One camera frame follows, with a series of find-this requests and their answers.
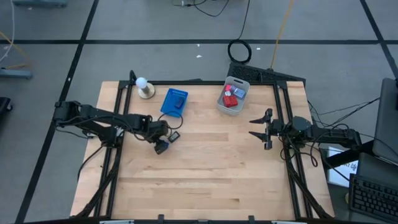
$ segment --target red block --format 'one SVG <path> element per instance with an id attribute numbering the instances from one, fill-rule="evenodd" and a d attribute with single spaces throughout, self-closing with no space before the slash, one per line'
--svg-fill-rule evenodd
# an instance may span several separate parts
<path id="1" fill-rule="evenodd" d="M 224 96 L 223 102 L 224 102 L 224 106 L 227 107 L 227 108 L 230 108 L 232 106 L 237 106 L 238 105 L 238 101 L 236 99 L 236 96 L 234 96 L 234 95 L 232 95 L 232 96 Z"/>

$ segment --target yellow cable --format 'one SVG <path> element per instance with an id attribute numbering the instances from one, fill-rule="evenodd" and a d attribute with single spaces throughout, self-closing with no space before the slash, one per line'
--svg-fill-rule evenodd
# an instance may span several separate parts
<path id="1" fill-rule="evenodd" d="M 290 0 L 290 2 L 289 2 L 289 8 L 287 9 L 286 15 L 285 15 L 285 17 L 284 17 L 284 21 L 283 21 L 283 23 L 282 23 L 282 25 L 281 25 L 281 27 L 280 27 L 280 29 L 279 29 L 278 38 L 276 38 L 276 43 L 275 43 L 275 48 L 274 48 L 274 54 L 273 54 L 273 56 L 272 56 L 271 66 L 270 66 L 269 68 L 272 68 L 272 66 L 274 65 L 274 60 L 275 60 L 275 56 L 276 56 L 276 50 L 277 50 L 277 48 L 278 48 L 278 42 L 279 42 L 280 37 L 282 36 L 282 31 L 283 31 L 283 29 L 284 29 L 284 27 L 285 27 L 286 20 L 287 20 L 287 18 L 288 18 L 288 16 L 289 16 L 290 10 L 292 10 L 292 6 L 293 6 L 293 0 Z"/>
<path id="2" fill-rule="evenodd" d="M 22 65 L 12 65 L 12 66 L 8 66 L 7 68 L 21 68 L 21 67 L 25 67 L 25 66 L 31 66 L 32 65 L 32 61 L 30 60 L 29 56 L 27 53 L 25 53 L 22 49 L 20 49 L 17 45 L 13 44 L 11 42 L 11 40 L 0 31 L 0 35 L 2 35 L 12 46 L 15 47 L 15 49 L 18 50 L 18 52 L 24 56 L 26 58 L 26 60 L 28 61 L 28 64 L 22 64 Z"/>

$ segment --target white ball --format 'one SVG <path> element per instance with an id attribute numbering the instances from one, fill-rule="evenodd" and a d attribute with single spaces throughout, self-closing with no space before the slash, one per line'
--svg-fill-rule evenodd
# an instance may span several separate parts
<path id="1" fill-rule="evenodd" d="M 143 77 L 139 77 L 136 80 L 136 85 L 138 86 L 138 88 L 143 89 L 147 86 L 148 80 L 146 80 Z"/>

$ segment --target white lamp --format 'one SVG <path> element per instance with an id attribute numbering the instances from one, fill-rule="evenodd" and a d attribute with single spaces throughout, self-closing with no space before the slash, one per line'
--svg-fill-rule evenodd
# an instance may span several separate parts
<path id="1" fill-rule="evenodd" d="M 155 95 L 155 87 L 148 82 L 143 77 L 139 77 L 136 80 L 136 85 L 138 86 L 138 95 L 142 99 L 149 99 Z"/>

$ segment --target red object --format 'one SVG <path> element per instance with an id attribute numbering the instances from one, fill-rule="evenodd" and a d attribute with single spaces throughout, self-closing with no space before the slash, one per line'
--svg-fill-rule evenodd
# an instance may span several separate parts
<path id="1" fill-rule="evenodd" d="M 225 91 L 231 91 L 231 85 L 226 85 L 225 86 Z"/>
<path id="2" fill-rule="evenodd" d="M 227 108 L 230 108 L 232 106 L 237 106 L 238 105 L 238 101 L 236 99 L 236 96 L 234 96 L 234 95 L 232 95 L 232 96 L 224 96 L 223 102 L 224 102 L 224 106 L 227 107 Z"/>

